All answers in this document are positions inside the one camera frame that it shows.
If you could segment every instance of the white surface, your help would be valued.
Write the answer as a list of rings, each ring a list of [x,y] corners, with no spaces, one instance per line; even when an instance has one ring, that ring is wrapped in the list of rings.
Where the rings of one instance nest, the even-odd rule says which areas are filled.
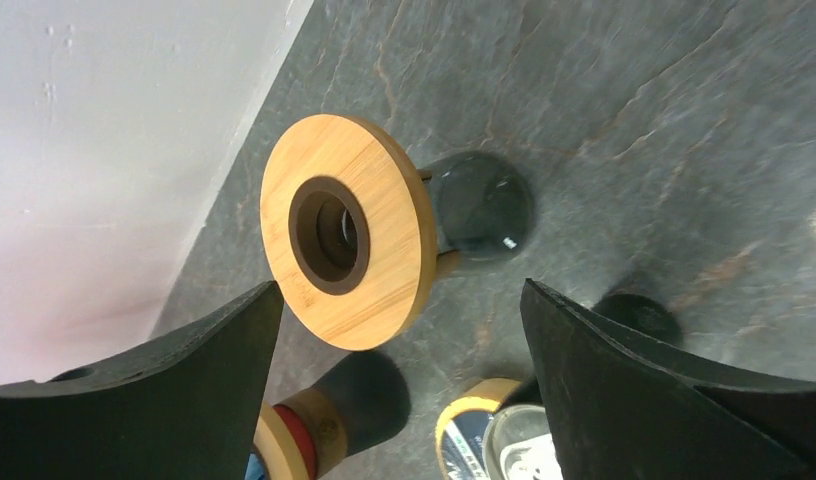
[[[312,0],[0,0],[0,383],[144,341]]]

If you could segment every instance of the yellow tape roll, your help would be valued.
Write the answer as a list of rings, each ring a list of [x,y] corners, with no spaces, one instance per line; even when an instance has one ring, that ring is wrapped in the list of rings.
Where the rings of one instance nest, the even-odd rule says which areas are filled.
[[[437,451],[437,461],[441,472],[445,478],[447,476],[447,465],[443,458],[443,437],[447,432],[447,427],[458,417],[467,412],[484,412],[493,414],[511,392],[520,385],[516,380],[507,378],[490,378],[481,381],[471,388],[460,398],[450,403],[440,417],[437,419],[435,427],[435,446]],[[480,452],[472,452],[474,455],[481,455]]]

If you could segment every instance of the can lid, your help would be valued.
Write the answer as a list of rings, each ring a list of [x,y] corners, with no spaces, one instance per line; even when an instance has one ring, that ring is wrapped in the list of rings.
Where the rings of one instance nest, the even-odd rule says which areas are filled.
[[[561,480],[561,467],[540,405],[513,405],[498,412],[483,442],[491,480]]]

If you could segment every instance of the gray stone tabletop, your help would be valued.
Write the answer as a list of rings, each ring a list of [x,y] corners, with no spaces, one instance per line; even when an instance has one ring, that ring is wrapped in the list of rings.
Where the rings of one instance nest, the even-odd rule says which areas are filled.
[[[520,257],[439,282],[384,347],[412,419],[327,478],[440,478],[446,404],[472,379],[530,372],[527,277],[585,305],[637,288],[677,314],[690,351],[816,380],[816,1],[316,0],[156,333],[270,278],[263,169],[320,112],[384,126],[418,166],[499,154],[538,212]],[[286,310],[266,398],[343,355]]]

